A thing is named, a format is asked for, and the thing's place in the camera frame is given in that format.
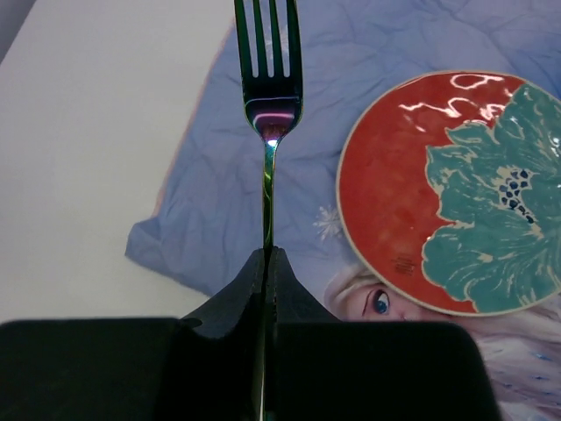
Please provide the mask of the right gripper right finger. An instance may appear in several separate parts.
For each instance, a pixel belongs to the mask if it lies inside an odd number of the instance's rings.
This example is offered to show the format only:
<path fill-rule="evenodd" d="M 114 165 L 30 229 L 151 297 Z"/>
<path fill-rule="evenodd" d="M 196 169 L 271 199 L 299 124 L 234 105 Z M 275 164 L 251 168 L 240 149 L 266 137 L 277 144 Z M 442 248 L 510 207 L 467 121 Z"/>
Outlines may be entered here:
<path fill-rule="evenodd" d="M 265 419 L 345 419 L 348 327 L 301 285 L 283 249 L 266 274 Z"/>

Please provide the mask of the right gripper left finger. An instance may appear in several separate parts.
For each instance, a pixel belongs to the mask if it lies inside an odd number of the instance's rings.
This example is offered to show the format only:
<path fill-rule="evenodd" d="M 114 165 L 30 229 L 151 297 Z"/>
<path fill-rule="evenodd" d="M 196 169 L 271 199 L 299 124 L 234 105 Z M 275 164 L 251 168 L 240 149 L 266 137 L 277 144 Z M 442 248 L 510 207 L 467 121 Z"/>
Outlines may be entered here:
<path fill-rule="evenodd" d="M 264 251 L 181 319 L 166 371 L 167 420 L 259 418 Z"/>

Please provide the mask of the red and teal plate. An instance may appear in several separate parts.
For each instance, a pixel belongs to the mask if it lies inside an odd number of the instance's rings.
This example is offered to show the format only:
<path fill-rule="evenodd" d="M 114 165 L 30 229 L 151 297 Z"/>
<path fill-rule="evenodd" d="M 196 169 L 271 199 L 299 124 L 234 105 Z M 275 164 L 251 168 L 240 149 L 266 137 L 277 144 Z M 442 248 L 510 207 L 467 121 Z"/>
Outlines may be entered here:
<path fill-rule="evenodd" d="M 337 206 L 360 260 L 424 308 L 537 305 L 560 290 L 560 102 L 502 73 L 401 83 L 352 127 Z"/>

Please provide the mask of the iridescent fork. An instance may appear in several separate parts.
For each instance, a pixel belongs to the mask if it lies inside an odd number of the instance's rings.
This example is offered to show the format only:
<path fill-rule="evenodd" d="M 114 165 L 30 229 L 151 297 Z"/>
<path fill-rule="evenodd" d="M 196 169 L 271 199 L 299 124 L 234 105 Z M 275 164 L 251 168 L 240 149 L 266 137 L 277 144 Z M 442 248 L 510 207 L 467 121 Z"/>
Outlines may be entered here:
<path fill-rule="evenodd" d="M 252 398 L 257 420 L 276 420 L 275 351 L 278 276 L 288 265 L 286 252 L 274 244 L 274 176 L 277 150 L 299 124 L 303 111 L 302 50 L 296 3 L 286 2 L 288 70 L 283 67 L 281 26 L 275 1 L 268 3 L 273 69 L 267 67 L 265 25 L 259 1 L 251 2 L 253 23 L 245 3 L 234 3 L 244 112 L 264 147 L 262 170 L 263 278 L 257 288 L 258 322 Z"/>

